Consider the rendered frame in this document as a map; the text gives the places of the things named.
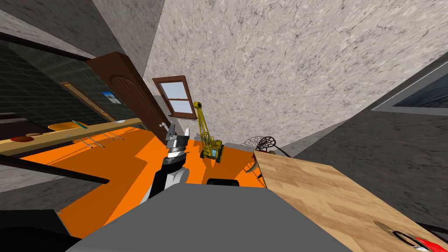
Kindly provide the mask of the light wooden table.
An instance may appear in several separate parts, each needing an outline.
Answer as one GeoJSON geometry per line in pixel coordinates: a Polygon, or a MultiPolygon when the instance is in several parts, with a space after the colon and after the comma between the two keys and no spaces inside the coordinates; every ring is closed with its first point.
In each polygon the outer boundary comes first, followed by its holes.
{"type": "Polygon", "coordinates": [[[352,252],[421,252],[393,233],[448,244],[335,168],[255,151],[265,185],[352,252]]]}

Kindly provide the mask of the brown framed window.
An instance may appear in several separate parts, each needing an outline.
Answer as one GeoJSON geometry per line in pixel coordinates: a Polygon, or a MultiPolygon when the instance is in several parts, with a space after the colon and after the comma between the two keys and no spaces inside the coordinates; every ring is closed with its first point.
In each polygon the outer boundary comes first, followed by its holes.
{"type": "Polygon", "coordinates": [[[197,120],[184,75],[158,77],[152,80],[170,111],[170,117],[197,120]]]}

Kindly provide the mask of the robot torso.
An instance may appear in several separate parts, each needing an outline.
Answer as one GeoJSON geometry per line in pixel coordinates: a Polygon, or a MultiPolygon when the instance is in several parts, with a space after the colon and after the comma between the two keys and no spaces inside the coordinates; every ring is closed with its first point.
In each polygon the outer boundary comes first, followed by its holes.
{"type": "Polygon", "coordinates": [[[265,188],[175,184],[67,252],[352,252],[265,188]]]}

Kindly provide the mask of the yellow toy crane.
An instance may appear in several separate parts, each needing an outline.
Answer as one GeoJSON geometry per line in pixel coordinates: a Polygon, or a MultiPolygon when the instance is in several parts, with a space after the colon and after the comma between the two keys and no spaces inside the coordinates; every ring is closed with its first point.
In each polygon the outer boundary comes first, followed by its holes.
{"type": "Polygon", "coordinates": [[[221,140],[215,140],[214,137],[210,135],[202,111],[203,107],[202,104],[200,102],[194,102],[193,107],[196,109],[198,117],[197,121],[199,125],[199,135],[203,147],[200,153],[200,157],[202,159],[209,158],[215,160],[216,163],[220,163],[222,159],[224,145],[221,140]]]}

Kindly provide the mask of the red and black utensil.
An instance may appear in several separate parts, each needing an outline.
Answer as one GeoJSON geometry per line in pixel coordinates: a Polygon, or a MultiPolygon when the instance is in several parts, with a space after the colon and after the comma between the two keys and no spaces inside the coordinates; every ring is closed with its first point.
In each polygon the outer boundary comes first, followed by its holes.
{"type": "Polygon", "coordinates": [[[400,241],[413,247],[419,252],[448,252],[448,250],[441,245],[428,241],[424,238],[419,238],[415,235],[406,234],[400,231],[392,231],[392,233],[400,241]]]}

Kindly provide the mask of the grey framed window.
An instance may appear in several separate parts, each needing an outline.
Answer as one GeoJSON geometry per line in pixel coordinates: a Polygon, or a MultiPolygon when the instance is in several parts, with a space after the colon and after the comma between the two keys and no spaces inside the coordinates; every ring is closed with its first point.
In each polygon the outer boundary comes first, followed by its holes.
{"type": "Polygon", "coordinates": [[[372,111],[448,116],[448,61],[372,111]]]}

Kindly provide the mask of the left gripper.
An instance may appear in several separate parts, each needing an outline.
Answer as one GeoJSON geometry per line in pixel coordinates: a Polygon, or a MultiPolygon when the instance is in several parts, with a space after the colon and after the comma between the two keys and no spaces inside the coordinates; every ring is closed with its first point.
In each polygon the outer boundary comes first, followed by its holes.
{"type": "Polygon", "coordinates": [[[175,124],[171,124],[166,136],[166,148],[169,152],[180,152],[186,149],[186,141],[190,139],[189,129],[185,130],[184,135],[176,135],[175,124]]]}

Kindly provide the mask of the dark brown door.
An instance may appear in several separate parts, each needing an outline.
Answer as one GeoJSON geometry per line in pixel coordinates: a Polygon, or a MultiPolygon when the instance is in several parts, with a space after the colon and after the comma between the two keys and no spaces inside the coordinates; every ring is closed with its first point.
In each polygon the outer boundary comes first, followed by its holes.
{"type": "Polygon", "coordinates": [[[87,63],[148,130],[166,145],[168,131],[162,123],[167,126],[171,123],[130,58],[120,52],[112,52],[90,59],[87,63]]]}

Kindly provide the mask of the wooden counter with dishes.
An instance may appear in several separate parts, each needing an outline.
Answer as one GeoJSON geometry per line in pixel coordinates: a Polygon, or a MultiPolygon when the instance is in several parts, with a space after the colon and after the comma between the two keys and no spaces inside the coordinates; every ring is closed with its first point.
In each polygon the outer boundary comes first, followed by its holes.
{"type": "Polygon", "coordinates": [[[30,142],[14,142],[11,140],[0,141],[0,154],[11,156],[19,153],[33,151],[56,144],[61,144],[75,139],[91,137],[92,135],[102,134],[126,127],[141,125],[143,122],[138,118],[128,119],[123,123],[108,122],[88,126],[86,129],[74,128],[62,131],[54,131],[34,137],[30,142]]]}

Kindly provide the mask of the small blue wall picture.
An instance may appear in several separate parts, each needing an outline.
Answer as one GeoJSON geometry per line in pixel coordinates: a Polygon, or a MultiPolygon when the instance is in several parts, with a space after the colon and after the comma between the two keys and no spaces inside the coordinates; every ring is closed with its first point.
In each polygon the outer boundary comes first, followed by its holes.
{"type": "Polygon", "coordinates": [[[122,104],[122,102],[112,92],[101,92],[111,103],[122,104]]]}

